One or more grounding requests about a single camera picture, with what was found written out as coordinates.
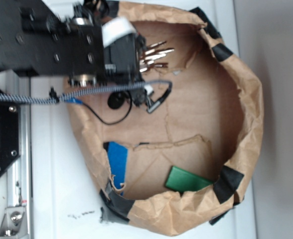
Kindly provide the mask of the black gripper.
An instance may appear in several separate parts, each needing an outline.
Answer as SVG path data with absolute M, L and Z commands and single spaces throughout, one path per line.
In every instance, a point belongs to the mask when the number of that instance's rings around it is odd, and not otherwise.
M 105 73 L 107 80 L 117 85 L 143 82 L 139 57 L 146 50 L 146 39 L 139 33 L 125 35 L 104 49 Z M 121 107 L 126 99 L 132 98 L 139 107 L 147 102 L 144 88 L 112 93 L 108 98 L 109 107 Z

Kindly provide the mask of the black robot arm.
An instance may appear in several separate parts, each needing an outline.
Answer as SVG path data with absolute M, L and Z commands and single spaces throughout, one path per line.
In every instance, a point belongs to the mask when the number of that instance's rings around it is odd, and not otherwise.
M 73 5 L 58 17 L 41 0 L 0 0 L 0 72 L 19 76 L 67 76 L 73 87 L 112 84 L 112 103 L 131 95 L 139 106 L 148 99 L 139 70 L 145 40 L 132 27 L 108 43 L 105 0 Z

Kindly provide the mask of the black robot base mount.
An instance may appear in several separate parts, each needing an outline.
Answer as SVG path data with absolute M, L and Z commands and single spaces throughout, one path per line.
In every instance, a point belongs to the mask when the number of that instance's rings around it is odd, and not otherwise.
M 19 157 L 20 107 L 4 100 L 0 90 L 0 178 Z

